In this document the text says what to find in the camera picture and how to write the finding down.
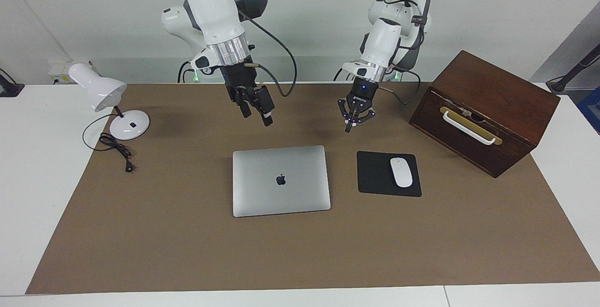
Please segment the white mouse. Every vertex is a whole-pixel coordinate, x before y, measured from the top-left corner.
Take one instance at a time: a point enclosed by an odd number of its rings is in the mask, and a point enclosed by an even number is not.
[[[396,157],[390,159],[392,166],[392,173],[394,173],[394,179],[396,185],[399,187],[409,187],[412,185],[412,173],[409,163],[402,157]]]

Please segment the wooden box lid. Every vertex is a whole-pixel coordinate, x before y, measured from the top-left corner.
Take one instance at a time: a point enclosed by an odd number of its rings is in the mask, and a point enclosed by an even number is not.
[[[465,51],[431,87],[535,145],[559,103],[558,96]]]

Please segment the black mouse pad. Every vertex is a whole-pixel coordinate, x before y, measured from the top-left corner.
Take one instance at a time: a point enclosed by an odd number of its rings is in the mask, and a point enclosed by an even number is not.
[[[394,180],[390,159],[404,158],[411,168],[413,183],[409,187],[399,187]],[[358,151],[358,191],[365,194],[420,197],[419,173],[414,155],[399,153],[377,153]]]

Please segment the white table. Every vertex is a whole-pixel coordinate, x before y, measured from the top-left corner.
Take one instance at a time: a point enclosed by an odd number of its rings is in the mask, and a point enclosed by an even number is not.
[[[17,98],[0,98],[0,307],[600,305],[598,282],[21,296],[90,158],[92,151],[81,143],[81,131],[106,113],[94,113],[77,85],[30,85]],[[100,121],[90,129],[90,142],[104,124]],[[600,136],[562,97],[532,155],[600,267]]]

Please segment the brown desk mat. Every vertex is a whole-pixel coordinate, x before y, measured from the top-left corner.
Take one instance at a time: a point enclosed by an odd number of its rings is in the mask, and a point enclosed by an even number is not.
[[[336,100],[349,89],[298,85],[283,99],[270,86],[263,127],[222,85],[130,85],[120,107],[152,120],[128,143],[137,170],[94,152],[27,293],[600,280],[531,156],[493,179],[407,123],[418,100],[382,91],[377,116],[347,134]],[[317,144],[330,211],[232,216],[234,150]],[[359,193],[359,150],[414,154],[423,197]]]

